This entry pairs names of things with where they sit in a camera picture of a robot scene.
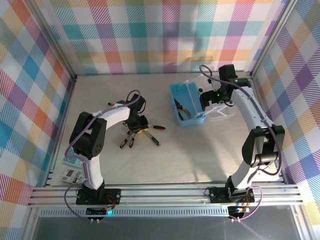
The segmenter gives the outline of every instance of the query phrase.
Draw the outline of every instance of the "white floor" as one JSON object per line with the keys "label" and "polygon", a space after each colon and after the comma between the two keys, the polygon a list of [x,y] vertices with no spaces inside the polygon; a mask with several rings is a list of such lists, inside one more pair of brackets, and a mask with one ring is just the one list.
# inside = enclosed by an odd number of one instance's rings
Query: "white floor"
{"label": "white floor", "polygon": [[[108,102],[125,100],[138,89],[146,100],[143,114],[161,143],[158,147],[145,134],[136,136],[133,148],[119,145],[128,129],[121,123],[107,130],[100,154],[101,174],[106,184],[226,181],[242,162],[241,149],[248,129],[236,106],[235,115],[191,127],[179,127],[169,85],[196,78],[198,73],[80,76],[75,85],[51,186],[64,185],[60,174],[71,166],[63,163],[69,138],[81,112],[94,113],[108,108]],[[257,176],[256,181],[267,176]]]}

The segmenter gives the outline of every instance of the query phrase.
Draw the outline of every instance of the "black mounting plate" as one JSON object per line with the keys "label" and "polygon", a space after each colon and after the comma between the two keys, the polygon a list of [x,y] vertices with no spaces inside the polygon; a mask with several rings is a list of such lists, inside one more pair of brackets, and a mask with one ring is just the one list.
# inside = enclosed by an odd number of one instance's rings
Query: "black mounting plate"
{"label": "black mounting plate", "polygon": [[211,196],[213,194],[213,197],[210,197],[210,203],[212,204],[220,204],[220,203],[254,203],[255,202],[255,196],[254,191],[250,188],[248,190],[247,194],[244,194],[242,196],[235,196],[235,197],[229,197],[229,192],[227,187],[210,187],[209,188],[209,195]]}
{"label": "black mounting plate", "polygon": [[88,194],[84,194],[84,191],[82,188],[80,188],[77,192],[77,197],[75,204],[77,205],[112,205],[113,202],[110,201],[106,196],[113,197],[114,203],[118,205],[120,203],[121,198],[121,189],[118,188],[112,188],[104,189],[104,195],[105,197],[102,199],[102,201],[99,201],[98,199],[91,197]]}

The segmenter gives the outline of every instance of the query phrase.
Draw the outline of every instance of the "plaid fabric backdrop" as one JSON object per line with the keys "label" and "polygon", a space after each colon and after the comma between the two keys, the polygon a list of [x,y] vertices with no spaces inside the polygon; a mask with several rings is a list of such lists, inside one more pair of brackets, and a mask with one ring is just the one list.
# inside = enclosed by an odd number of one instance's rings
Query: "plaid fabric backdrop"
{"label": "plaid fabric backdrop", "polygon": [[23,0],[0,6],[0,240],[15,240],[72,83]]}
{"label": "plaid fabric backdrop", "polygon": [[285,2],[37,0],[78,74],[189,73],[201,64],[246,71]]}
{"label": "plaid fabric backdrop", "polygon": [[284,167],[320,238],[320,1],[300,0],[256,84],[268,116],[285,127]]}

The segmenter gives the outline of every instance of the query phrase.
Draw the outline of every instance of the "blue plastic bin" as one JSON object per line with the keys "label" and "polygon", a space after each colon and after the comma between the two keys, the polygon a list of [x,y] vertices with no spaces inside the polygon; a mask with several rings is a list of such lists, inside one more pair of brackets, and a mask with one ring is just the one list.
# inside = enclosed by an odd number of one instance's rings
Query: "blue plastic bin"
{"label": "blue plastic bin", "polygon": [[[200,93],[198,92],[197,85],[194,82],[189,83],[188,87],[185,83],[173,83],[170,85],[170,93],[173,109],[180,127],[198,125],[204,122],[207,117],[206,114],[196,116],[197,113],[203,112],[203,110],[200,104]],[[184,116],[185,120],[182,121],[180,119],[174,99],[176,99],[185,109],[190,112],[191,118],[189,118],[188,115],[184,111],[182,111],[181,114]]]}

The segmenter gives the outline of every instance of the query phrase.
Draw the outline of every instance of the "pliers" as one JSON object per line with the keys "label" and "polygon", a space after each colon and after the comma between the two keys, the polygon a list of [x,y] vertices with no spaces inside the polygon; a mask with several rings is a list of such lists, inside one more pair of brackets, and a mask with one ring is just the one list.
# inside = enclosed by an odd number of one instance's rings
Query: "pliers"
{"label": "pliers", "polygon": [[176,108],[178,109],[178,115],[182,121],[186,120],[181,114],[182,111],[184,111],[188,115],[188,117],[191,118],[190,112],[185,109],[176,99],[174,99],[174,103]]}

